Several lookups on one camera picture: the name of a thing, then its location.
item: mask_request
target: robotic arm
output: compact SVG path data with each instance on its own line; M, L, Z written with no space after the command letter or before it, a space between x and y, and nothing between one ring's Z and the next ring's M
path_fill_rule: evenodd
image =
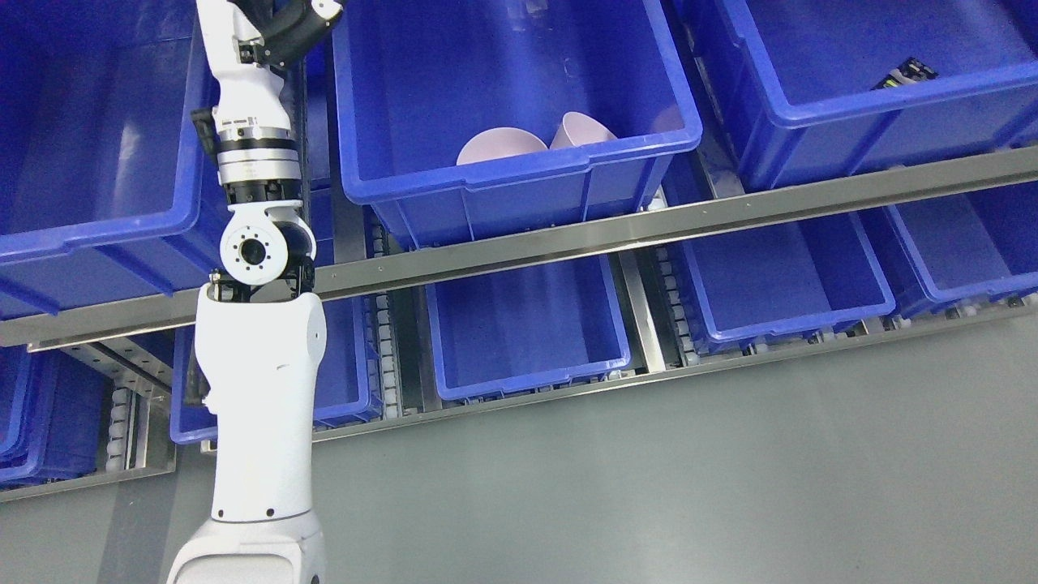
M325 552L312 510L313 390L326 325L312 294L313 232L300 217L299 148L278 72L342 16L333 0L197 0L220 103L192 115L234 216L225 271L198 296L195 353L210 382L219 453L210 519L177 554L169 584L319 584ZM250 303L288 280L292 299Z

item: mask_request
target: blue plastic bin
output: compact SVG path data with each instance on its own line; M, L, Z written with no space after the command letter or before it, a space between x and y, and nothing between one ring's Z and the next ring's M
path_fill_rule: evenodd
M31 395L32 406L22 430L25 452L0 463L0 488L93 472L108 380L57 352L20 360L17 369L18 391Z
M342 180L409 248L632 213L702 126L659 0L351 2L332 33ZM456 166L476 134L621 139Z
M673 202L709 198L686 157L663 182ZM695 350L842 332L894 312L894 295L857 215L835 215L667 247Z
M325 303L328 345L318 370L313 399L313 424L337 427L367 422L382 414L379 358L371 340L364 299ZM176 332L173 369L173 408L169 416L169 437L176 444L217 440L216 416L204 407L185 406L194 328Z
M33 393L25 347L0 349L0 463L25 455Z
M748 190L1038 139L1033 0L683 0ZM909 57L940 77L870 90Z
M692 2L693 0L671 0L671 4L674 5L674 9L677 10L678 16L682 19L687 17Z
M310 228L318 240L318 267L335 262L335 219L332 213L331 189L310 191Z
M325 41L306 55L306 143L311 189L331 187L331 138L328 134L328 63Z
M862 213L911 318L1038 289L1038 183Z
M0 319L169 295L219 265L194 4L75 6L0 2Z
M631 361L605 255L434 283L426 299L446 400L601 378Z

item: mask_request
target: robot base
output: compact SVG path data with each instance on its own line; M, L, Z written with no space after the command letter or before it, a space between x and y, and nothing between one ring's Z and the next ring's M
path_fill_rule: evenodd
M168 584L320 584L324 534L313 511L272 522L209 520L181 549Z

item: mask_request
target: storage shelf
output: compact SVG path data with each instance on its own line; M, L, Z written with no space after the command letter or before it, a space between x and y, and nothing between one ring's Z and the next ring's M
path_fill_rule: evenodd
M115 465L115 468L106 468L106 460L113 454L107 450L107 442L113 440L109 438L100 444L98 471L93 474L0 491L0 503L154 477L176 470L176 449L169 441L169 384L172 369L131 339L90 343L65 353L109 378L113 388L125 389L130 394L130 399L127 400L130 415L126 420L126 439L117 441L124 445L117 453L121 464ZM112 421L108 412L102 420L104 428Z
M694 75L689 75L701 106L709 103ZM641 387L741 367L939 335L973 325L1038 313L1038 299L1009 299L906 323L873 319L849 334L818 336L745 352L699 356L682 339L660 286L656 247L683 239L776 223L798 221L863 208L908 202L1000 186L1038 180L1038 144L960 159L897 167L883 171L743 194L735 164L717 120L704 115L703 143L693 159L715 198L705 202L646 211L632 215L557 226L496 239L417 251L390 253L319 268L317 294L323 301L383 295L380 318L388 324L391 347L382 355L384 401L390 404L380 420L315 433L315 442L328 442L540 404L555 399ZM336 256L358 256L363 249L363 215L345 197L335 200ZM613 254L616 282L622 291L625 324L634 361L621 376L583 384L468 405L440 400L430 362L428 318L418 286L526 266ZM193 324L197 289L170 297L156 296L0 323L0 346L28 345L30 352L76 347L115 346L131 335L175 329ZM133 371L127 369L126 376ZM155 391L143 399L142 425L134 437L142 446L134 468L69 481L0 493L0 502L108 484L172 472L175 449L168 440L168 395ZM202 450L215 452L203 443Z
M319 268L324 301L743 228L1038 180L1038 146L899 167L496 239ZM0 324L0 345L46 351L194 322L197 290Z

